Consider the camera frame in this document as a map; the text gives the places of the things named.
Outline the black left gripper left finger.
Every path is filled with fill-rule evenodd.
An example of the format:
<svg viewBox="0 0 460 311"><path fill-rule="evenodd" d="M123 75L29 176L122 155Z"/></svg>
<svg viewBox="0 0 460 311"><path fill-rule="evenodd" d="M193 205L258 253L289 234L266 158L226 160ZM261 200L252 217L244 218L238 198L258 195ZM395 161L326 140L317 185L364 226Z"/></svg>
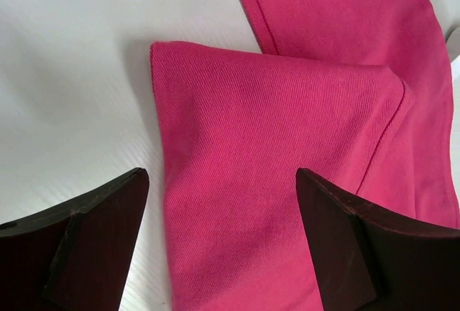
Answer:
<svg viewBox="0 0 460 311"><path fill-rule="evenodd" d="M118 310L149 186L135 168L1 224L1 309Z"/></svg>

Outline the pink trousers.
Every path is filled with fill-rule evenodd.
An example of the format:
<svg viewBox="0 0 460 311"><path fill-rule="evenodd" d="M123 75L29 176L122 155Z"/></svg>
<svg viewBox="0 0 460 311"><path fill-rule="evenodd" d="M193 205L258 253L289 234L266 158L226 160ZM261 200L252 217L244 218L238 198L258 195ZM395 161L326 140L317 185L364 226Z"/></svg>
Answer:
<svg viewBox="0 0 460 311"><path fill-rule="evenodd" d="M320 310L299 168L459 225L443 32L430 0L241 3L260 54L151 48L172 308Z"/></svg>

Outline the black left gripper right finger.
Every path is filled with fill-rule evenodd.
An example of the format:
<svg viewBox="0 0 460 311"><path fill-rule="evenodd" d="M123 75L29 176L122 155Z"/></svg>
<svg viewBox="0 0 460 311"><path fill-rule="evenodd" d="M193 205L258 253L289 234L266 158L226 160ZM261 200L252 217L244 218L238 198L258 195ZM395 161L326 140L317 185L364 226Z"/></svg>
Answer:
<svg viewBox="0 0 460 311"><path fill-rule="evenodd" d="M383 208L308 169L296 193L325 310L457 310L459 231Z"/></svg>

